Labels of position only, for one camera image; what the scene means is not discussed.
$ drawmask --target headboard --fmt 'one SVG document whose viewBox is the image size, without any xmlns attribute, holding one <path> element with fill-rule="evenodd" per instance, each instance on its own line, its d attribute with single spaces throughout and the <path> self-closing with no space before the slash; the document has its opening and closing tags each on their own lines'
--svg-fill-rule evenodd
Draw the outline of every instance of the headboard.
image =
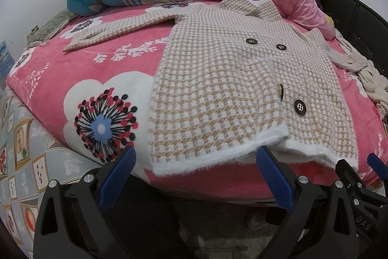
<svg viewBox="0 0 388 259">
<path fill-rule="evenodd" d="M 388 78 L 388 22 L 359 0 L 324 0 L 335 27 Z"/>
</svg>

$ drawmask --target floor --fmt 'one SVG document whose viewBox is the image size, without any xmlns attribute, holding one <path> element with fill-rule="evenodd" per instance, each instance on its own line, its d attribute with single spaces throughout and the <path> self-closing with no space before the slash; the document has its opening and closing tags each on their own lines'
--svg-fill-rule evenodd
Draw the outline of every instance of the floor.
<svg viewBox="0 0 388 259">
<path fill-rule="evenodd" d="M 186 243 L 200 259 L 255 259 L 278 229 L 246 226 L 249 212 L 259 210 L 264 217 L 265 208 L 181 198 L 174 198 L 174 205 L 188 234 Z"/>
</svg>

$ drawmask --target beige and white cardigan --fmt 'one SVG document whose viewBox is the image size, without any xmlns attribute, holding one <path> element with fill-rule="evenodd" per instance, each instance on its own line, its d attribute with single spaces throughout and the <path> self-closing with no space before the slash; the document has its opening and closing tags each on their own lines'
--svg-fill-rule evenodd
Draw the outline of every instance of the beige and white cardigan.
<svg viewBox="0 0 388 259">
<path fill-rule="evenodd" d="M 243 158 L 261 145 L 283 161 L 333 167 L 345 158 L 357 168 L 353 121 L 328 57 L 336 54 L 317 29 L 301 33 L 284 22 L 271 0 L 160 9 L 85 29 L 65 50 L 168 19 L 175 26 L 150 104 L 155 174 Z"/>
</svg>

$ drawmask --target blue flower center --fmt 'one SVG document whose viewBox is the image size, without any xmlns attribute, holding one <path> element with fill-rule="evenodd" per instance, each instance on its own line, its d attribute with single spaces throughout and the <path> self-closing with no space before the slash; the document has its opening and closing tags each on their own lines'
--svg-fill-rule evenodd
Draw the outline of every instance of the blue flower center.
<svg viewBox="0 0 388 259">
<path fill-rule="evenodd" d="M 108 143 L 108 140 L 112 137 L 111 123 L 112 120 L 102 114 L 97 115 L 96 120 L 90 123 L 93 136 L 97 141 L 104 144 Z"/>
</svg>

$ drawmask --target screw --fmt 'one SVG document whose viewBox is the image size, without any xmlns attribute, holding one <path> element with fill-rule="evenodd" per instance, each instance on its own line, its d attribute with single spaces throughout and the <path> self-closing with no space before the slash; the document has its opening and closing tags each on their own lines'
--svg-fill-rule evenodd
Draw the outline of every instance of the screw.
<svg viewBox="0 0 388 259">
<path fill-rule="evenodd" d="M 303 183 L 303 184 L 308 183 L 308 178 L 306 176 L 299 176 L 298 180 L 300 183 Z"/>
<path fill-rule="evenodd" d="M 49 185 L 50 188 L 54 188 L 57 185 L 57 181 L 56 180 L 51 180 L 48 185 Z"/>
<path fill-rule="evenodd" d="M 92 181 L 94 180 L 94 176 L 93 175 L 86 175 L 84 178 L 83 178 L 83 181 L 85 181 L 86 183 L 91 183 Z"/>
<path fill-rule="evenodd" d="M 336 182 L 335 182 L 335 184 L 336 184 L 336 187 L 337 188 L 343 188 L 343 183 L 342 183 L 342 181 L 339 181 L 339 180 L 337 180 Z"/>
</svg>

